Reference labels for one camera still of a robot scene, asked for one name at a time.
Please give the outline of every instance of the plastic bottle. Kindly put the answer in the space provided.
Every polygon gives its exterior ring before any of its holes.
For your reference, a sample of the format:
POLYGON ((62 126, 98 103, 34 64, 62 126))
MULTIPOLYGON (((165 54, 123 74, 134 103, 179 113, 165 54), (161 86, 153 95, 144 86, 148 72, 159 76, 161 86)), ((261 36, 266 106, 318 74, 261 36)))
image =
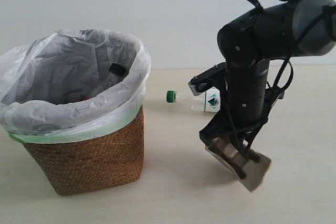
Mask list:
POLYGON ((198 96, 194 96, 191 90, 169 90, 166 94, 166 101, 190 106, 193 111, 218 112, 221 107, 221 97, 216 88, 211 88, 198 96))

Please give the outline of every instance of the trash bag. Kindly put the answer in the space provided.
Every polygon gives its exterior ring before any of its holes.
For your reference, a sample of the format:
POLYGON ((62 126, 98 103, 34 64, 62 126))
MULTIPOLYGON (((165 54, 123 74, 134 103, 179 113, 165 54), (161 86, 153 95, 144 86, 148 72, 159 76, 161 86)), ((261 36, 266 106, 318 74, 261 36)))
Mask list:
POLYGON ((0 56, 0 125, 24 143, 110 134, 136 117, 150 68, 132 35, 56 31, 0 56))

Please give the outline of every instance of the white wall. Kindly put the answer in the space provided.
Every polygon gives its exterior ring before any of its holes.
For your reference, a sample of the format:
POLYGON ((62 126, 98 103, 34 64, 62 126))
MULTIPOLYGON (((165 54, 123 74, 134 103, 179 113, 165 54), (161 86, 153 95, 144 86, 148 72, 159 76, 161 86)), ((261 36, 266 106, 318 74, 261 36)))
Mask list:
MULTIPOLYGON (((260 0, 267 7, 276 0, 260 0)), ((140 38, 153 69, 208 68, 223 61, 218 30, 253 6, 244 0, 0 0, 0 54, 55 30, 101 28, 140 38)), ((295 63, 336 63, 336 50, 295 63)))

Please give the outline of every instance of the trash bin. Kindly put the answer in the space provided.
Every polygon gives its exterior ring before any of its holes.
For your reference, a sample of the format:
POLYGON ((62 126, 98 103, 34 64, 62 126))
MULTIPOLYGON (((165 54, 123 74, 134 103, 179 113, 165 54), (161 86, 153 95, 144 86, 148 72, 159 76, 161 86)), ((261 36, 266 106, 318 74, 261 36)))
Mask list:
POLYGON ((106 30, 59 30, 0 57, 0 125, 59 195, 140 178, 151 58, 106 30))

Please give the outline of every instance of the bottle label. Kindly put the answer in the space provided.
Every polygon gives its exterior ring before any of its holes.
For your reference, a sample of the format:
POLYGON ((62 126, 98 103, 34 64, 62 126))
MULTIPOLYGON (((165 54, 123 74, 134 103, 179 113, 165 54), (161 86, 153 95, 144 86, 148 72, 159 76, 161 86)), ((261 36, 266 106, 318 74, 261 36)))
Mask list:
POLYGON ((221 107, 219 90, 211 88, 205 92, 205 109, 207 112, 218 112, 221 107))

